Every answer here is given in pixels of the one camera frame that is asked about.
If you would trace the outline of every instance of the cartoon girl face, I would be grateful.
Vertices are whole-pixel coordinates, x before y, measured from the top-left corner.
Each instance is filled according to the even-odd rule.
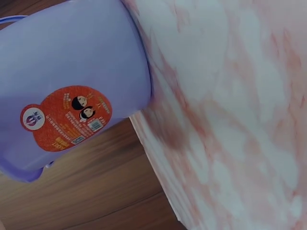
[[[77,96],[75,97],[72,102],[71,106],[74,110],[82,110],[87,105],[87,99],[84,96]]]
[[[80,113],[80,118],[81,119],[89,119],[92,116],[94,116],[96,113],[95,109],[92,106],[88,106],[84,108],[81,113]]]

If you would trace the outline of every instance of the pink marble surface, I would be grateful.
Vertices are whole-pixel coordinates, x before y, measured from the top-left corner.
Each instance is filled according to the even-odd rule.
[[[307,230],[306,0],[125,0],[154,100],[131,120],[189,230]]]

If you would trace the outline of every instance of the wood grain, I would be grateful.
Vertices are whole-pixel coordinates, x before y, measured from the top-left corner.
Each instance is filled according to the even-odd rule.
[[[0,17],[60,2],[2,0]],[[58,159],[32,184],[0,174],[0,219],[7,230],[183,229],[128,119]]]

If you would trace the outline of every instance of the orange label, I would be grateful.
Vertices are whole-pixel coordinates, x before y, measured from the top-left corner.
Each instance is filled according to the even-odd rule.
[[[20,121],[26,130],[33,132],[39,147],[58,152],[102,130],[111,116],[111,104],[99,91],[87,86],[69,86],[56,90],[40,105],[26,106]]]

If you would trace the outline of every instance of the white circle logo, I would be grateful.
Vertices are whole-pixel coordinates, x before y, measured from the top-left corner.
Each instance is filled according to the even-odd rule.
[[[23,115],[23,123],[27,129],[38,130],[45,123],[45,115],[39,108],[29,108]]]

